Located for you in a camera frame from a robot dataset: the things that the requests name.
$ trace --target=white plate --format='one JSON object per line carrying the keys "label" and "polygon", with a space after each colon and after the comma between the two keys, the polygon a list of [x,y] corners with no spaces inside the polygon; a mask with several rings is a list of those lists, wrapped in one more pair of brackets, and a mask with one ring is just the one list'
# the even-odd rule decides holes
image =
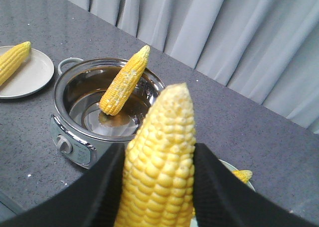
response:
{"label": "white plate", "polygon": [[[229,164],[229,163],[226,162],[226,161],[220,160],[220,162],[223,163],[224,166],[226,166],[227,169],[230,170],[230,171],[238,170],[236,167],[234,167],[233,165]],[[246,185],[247,185],[248,187],[250,187],[252,190],[255,191],[255,188],[253,187],[253,185],[252,185],[250,182],[247,182]],[[197,223],[196,218],[192,218],[189,227],[198,227],[198,223]]]}
{"label": "white plate", "polygon": [[[0,55],[12,47],[0,47]],[[32,48],[29,58],[0,86],[0,99],[17,99],[33,94],[50,81],[53,73],[54,66],[51,59]]]}

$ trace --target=stainless steel pot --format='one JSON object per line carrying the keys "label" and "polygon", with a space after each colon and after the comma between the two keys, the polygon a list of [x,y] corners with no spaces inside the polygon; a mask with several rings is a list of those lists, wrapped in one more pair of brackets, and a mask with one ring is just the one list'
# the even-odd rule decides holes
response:
{"label": "stainless steel pot", "polygon": [[[62,66],[70,62],[77,64],[63,73]],[[126,62],[68,58],[58,65],[51,135],[63,155],[82,167],[90,168],[114,142],[127,145],[164,89],[163,82],[146,69],[120,113],[105,115],[99,110],[99,100]]]}

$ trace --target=boiled corn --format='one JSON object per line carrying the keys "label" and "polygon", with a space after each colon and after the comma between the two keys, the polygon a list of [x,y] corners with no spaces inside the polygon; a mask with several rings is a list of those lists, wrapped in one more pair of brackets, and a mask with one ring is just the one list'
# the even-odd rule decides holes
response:
{"label": "boiled corn", "polygon": [[187,86],[167,86],[128,145],[115,227],[189,227],[195,143]]}
{"label": "boiled corn", "polygon": [[100,109],[107,115],[116,115],[134,90],[149,59],[151,48],[145,45],[119,71],[100,100]]}
{"label": "boiled corn", "polygon": [[245,184],[247,184],[247,182],[253,176],[253,172],[250,170],[235,170],[232,171],[232,173]]}
{"label": "boiled corn", "polygon": [[29,56],[31,42],[18,44],[0,56],[0,86],[20,67]]}

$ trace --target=gray countertop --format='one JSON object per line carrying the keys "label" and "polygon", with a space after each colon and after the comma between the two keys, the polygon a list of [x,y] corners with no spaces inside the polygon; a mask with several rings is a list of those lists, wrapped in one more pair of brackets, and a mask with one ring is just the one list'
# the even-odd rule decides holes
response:
{"label": "gray countertop", "polygon": [[[68,57],[128,59],[144,43],[66,0],[0,0],[0,46],[30,40],[55,66]],[[319,137],[152,49],[148,68],[168,85],[187,82],[197,142],[239,169],[256,191],[319,224]],[[0,100],[0,192],[28,210],[86,170],[65,159],[49,131],[52,80],[39,92]]]}

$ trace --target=pot handle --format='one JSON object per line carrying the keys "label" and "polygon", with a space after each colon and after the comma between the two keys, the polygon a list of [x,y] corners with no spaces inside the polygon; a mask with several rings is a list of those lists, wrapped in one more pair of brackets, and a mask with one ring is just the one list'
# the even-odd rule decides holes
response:
{"label": "pot handle", "polygon": [[80,58],[67,58],[67,59],[64,59],[62,60],[59,64],[58,64],[58,74],[61,76],[62,74],[62,66],[65,65],[65,64],[68,64],[68,63],[79,63],[79,62],[82,62],[83,59],[80,59]]}

